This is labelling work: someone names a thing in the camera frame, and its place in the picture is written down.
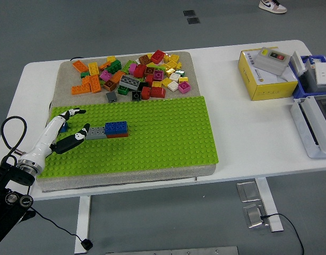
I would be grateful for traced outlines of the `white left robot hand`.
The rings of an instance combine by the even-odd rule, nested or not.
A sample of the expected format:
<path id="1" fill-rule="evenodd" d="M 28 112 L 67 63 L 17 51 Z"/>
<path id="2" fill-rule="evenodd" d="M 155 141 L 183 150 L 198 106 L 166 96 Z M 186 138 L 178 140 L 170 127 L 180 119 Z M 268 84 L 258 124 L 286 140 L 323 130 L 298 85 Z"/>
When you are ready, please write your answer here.
<path id="1" fill-rule="evenodd" d="M 54 117 L 44 129 L 35 146 L 28 153 L 23 154 L 18 160 L 17 167 L 30 172 L 32 175 L 40 174 L 45 169 L 45 159 L 53 152 L 63 154 L 80 145 L 86 138 L 90 124 L 73 135 L 57 141 L 62 126 L 70 117 L 76 114 L 84 114 L 86 111 L 79 108 L 67 110 Z"/>

